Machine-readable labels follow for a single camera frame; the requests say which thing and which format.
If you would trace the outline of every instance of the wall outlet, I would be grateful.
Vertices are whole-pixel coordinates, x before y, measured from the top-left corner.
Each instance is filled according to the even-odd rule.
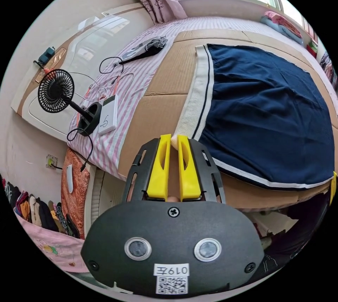
[[[57,166],[57,157],[55,157],[55,156],[53,156],[53,155],[50,155],[50,154],[48,154],[47,155],[47,157],[46,157],[46,167],[47,168],[52,168],[52,169],[55,169],[55,167],[53,167],[53,166],[50,166],[49,164],[48,164],[48,160],[49,159],[51,159],[52,161],[53,161],[53,165],[54,166]]]

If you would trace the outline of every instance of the wall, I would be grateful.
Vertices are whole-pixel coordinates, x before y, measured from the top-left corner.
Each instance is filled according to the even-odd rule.
[[[218,16],[260,21],[270,9],[247,0],[179,0],[188,17]],[[300,31],[307,44],[310,36],[293,20],[289,19]]]
[[[10,108],[23,76],[52,40],[101,12],[138,0],[55,0],[31,25],[15,50],[0,90],[0,173],[21,190],[44,201],[60,201],[61,173],[45,167],[47,154],[62,165],[66,144],[34,128]]]

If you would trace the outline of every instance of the navy blue fabric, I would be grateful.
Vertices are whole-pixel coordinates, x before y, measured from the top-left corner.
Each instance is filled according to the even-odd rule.
[[[259,48],[207,48],[214,86],[199,142],[212,157],[269,182],[311,185],[332,177],[331,119],[310,74]]]

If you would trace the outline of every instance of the small electronic device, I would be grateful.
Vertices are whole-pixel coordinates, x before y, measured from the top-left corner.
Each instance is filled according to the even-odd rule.
[[[69,165],[66,168],[66,174],[67,174],[67,185],[68,185],[68,191],[69,193],[73,193],[73,165]]]
[[[117,108],[119,98],[115,94],[103,102],[100,122],[99,122],[99,134],[103,135],[113,131],[117,127]]]

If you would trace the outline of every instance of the white wall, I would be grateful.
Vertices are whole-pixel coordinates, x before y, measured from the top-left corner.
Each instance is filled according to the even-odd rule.
[[[55,0],[31,25],[7,67],[0,90],[0,173],[46,202],[60,201],[60,171],[45,167],[47,154],[63,164],[66,144],[32,127],[10,108],[22,77],[62,32],[101,12],[138,0]]]

